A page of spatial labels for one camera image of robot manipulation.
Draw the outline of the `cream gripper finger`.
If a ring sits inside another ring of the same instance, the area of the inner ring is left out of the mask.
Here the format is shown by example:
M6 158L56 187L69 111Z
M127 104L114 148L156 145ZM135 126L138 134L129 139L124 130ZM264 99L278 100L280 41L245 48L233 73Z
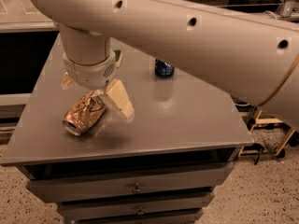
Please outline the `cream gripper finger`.
M63 75L63 79L61 82L61 87L64 91L74 88L77 85L77 83L75 82L75 80L68 75L67 72L64 73Z
M124 85L119 79L114 78L107 86L105 100L121 119L126 122L133 121L135 110Z

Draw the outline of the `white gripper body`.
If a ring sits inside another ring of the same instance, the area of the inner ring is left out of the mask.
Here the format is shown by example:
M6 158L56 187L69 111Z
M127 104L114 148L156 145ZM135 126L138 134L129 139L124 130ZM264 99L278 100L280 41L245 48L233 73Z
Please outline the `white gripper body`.
M89 90L102 90L116 73L116 56L113 50L103 62L89 66L70 61L65 53L63 59L67 74L79 86Z

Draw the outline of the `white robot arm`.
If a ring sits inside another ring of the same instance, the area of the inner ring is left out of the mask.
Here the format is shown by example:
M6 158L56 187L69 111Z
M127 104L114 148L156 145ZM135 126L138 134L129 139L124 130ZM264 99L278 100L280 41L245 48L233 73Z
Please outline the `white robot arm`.
M299 30L295 23L183 0L31 0L58 22L69 76L108 82L111 38L299 129Z

